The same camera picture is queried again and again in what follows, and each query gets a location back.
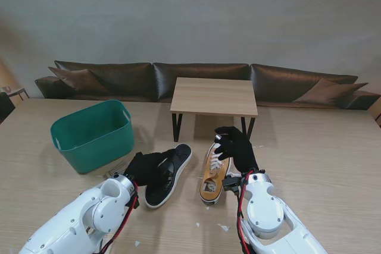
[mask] green plastic basket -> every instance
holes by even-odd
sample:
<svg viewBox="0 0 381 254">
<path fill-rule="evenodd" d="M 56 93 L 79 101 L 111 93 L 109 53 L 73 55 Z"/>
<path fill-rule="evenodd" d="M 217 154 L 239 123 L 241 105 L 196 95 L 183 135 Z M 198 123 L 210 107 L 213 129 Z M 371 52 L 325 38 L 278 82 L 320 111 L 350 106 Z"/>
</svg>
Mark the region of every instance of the green plastic basket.
<svg viewBox="0 0 381 254">
<path fill-rule="evenodd" d="M 51 127 L 54 146 L 80 174 L 131 152 L 131 115 L 120 101 L 105 101 L 68 116 Z"/>
</svg>

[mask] black glove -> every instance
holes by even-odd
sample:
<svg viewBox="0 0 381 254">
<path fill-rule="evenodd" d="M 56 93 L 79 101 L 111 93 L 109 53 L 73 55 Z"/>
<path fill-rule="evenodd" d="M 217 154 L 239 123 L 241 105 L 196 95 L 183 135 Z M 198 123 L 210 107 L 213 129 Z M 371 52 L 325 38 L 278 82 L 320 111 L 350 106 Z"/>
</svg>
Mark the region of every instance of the black glove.
<svg viewBox="0 0 381 254">
<path fill-rule="evenodd" d="M 174 149 L 163 153 L 151 153 L 143 155 L 139 152 L 132 159 L 124 172 L 124 175 L 133 180 L 138 186 L 146 186 L 155 183 L 163 176 L 158 166 L 174 152 Z"/>
<path fill-rule="evenodd" d="M 234 166 L 241 173 L 247 173 L 250 169 L 258 171 L 258 165 L 255 160 L 252 145 L 249 139 L 242 134 L 236 127 L 219 127 L 215 129 L 216 133 L 221 135 L 220 140 L 214 139 L 216 143 L 221 144 L 214 153 L 222 153 L 219 160 L 233 157 Z"/>
</svg>

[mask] table top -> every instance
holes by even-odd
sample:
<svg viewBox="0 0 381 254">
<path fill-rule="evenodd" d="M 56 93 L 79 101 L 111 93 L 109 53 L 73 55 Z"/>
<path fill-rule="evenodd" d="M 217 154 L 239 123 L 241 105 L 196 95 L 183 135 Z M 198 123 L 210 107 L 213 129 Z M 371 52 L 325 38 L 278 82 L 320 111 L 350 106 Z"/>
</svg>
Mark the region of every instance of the table top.
<svg viewBox="0 0 381 254">
<path fill-rule="evenodd" d="M 249 80 L 178 77 L 172 113 L 257 117 L 254 89 Z"/>
<path fill-rule="evenodd" d="M 18 253 L 26 240 L 80 192 L 136 152 L 173 148 L 170 104 L 124 102 L 132 115 L 131 154 L 79 175 L 54 148 L 49 129 L 96 101 L 28 99 L 0 125 L 0 252 Z M 330 254 L 380 253 L 381 130 L 366 111 L 258 107 L 251 142 L 281 197 Z M 185 114 L 180 141 L 193 150 L 172 197 L 160 208 L 134 210 L 111 254 L 232 254 L 237 201 L 223 192 L 204 205 L 199 186 L 214 128 L 239 118 Z M 218 224 L 230 227 L 225 232 Z"/>
</svg>

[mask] black metal table leg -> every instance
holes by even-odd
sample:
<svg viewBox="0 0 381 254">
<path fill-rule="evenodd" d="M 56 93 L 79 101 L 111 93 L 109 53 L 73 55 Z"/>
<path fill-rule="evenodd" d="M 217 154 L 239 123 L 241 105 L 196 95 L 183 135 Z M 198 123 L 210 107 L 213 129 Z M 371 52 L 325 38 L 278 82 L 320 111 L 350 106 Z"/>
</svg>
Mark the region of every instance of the black metal table leg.
<svg viewBox="0 0 381 254">
<path fill-rule="evenodd" d="M 173 126 L 173 141 L 179 141 L 181 120 L 183 119 L 183 114 L 179 113 L 179 119 L 176 119 L 176 113 L 172 113 L 172 126 Z"/>
<path fill-rule="evenodd" d="M 245 117 L 241 117 L 241 124 L 242 124 L 242 133 L 243 135 L 246 135 L 246 121 L 245 121 Z"/>
<path fill-rule="evenodd" d="M 249 123 L 249 130 L 248 130 L 248 139 L 250 139 L 251 137 L 251 131 L 252 131 L 252 128 L 254 127 L 254 123 L 255 123 L 255 117 L 252 117 L 250 118 L 250 123 Z"/>
</svg>

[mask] leather sofa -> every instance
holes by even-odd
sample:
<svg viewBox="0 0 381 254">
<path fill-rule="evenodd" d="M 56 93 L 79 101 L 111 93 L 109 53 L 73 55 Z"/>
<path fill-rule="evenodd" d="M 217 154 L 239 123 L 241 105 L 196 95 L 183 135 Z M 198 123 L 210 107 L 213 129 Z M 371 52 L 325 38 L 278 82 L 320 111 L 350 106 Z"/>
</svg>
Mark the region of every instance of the leather sofa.
<svg viewBox="0 0 381 254">
<path fill-rule="evenodd" d="M 366 110 L 381 97 L 359 90 L 343 98 L 336 106 L 292 102 L 322 78 L 339 84 L 351 84 L 358 77 L 259 64 L 82 64 L 55 61 L 55 65 L 68 71 L 91 71 L 110 91 L 110 95 L 78 94 L 58 77 L 48 76 L 35 81 L 45 98 L 171 102 L 177 77 L 251 80 L 258 106 Z"/>
</svg>

